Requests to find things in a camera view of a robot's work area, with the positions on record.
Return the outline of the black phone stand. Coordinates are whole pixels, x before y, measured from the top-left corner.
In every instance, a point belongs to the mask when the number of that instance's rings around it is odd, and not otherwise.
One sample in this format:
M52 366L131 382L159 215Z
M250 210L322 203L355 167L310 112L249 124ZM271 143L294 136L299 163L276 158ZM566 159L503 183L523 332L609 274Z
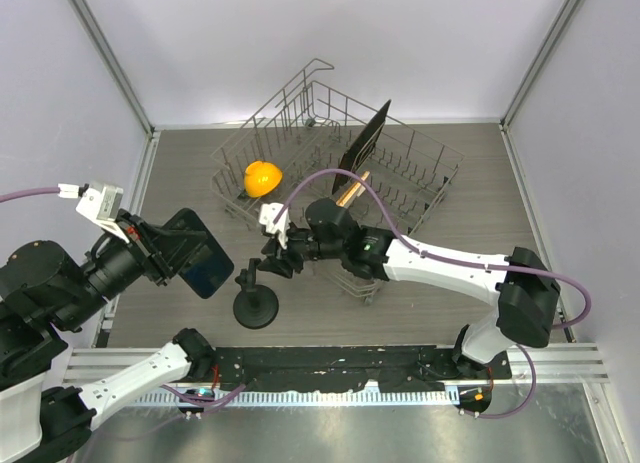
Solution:
M277 317L279 301L273 290L257 283L259 258L251 258L246 269L235 278L240 286L233 303L236 321L244 328L259 330L269 326Z

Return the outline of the black smartphone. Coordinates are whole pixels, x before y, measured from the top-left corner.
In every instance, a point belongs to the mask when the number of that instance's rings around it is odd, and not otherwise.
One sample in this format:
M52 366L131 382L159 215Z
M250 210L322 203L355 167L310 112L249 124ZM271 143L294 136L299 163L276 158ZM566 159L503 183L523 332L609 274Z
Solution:
M201 222L204 224L194 210L182 208L163 226L175 226L178 222ZM205 246L177 274L202 299L210 298L220 289L235 269L231 258L208 228L207 230L208 238Z

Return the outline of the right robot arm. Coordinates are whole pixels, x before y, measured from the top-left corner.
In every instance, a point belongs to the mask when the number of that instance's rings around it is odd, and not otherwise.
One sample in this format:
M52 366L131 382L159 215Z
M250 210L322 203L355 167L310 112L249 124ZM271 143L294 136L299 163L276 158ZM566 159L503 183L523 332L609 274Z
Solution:
M429 245L360 225L329 198L310 204L305 218L301 228L282 204L261 206L258 221L269 241L260 270L290 278L309 261L336 260L356 278L427 284L490 306L457 336L451 363L460 376L477 376L514 344L549 344L560 287L534 252L517 247L509 255L474 254Z

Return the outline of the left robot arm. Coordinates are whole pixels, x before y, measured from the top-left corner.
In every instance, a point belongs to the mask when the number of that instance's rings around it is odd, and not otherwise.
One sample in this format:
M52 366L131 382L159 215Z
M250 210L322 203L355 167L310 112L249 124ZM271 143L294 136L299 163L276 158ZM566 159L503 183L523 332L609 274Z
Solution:
M82 387L44 385L65 351L66 332L83 324L140 278L164 286L181 278L211 297L234 265L191 209L154 225L125 210L83 263L56 242L23 245L1 270L1 458L56 462L79 449L126 404L161 385L205 380L215 353L186 328L149 358Z

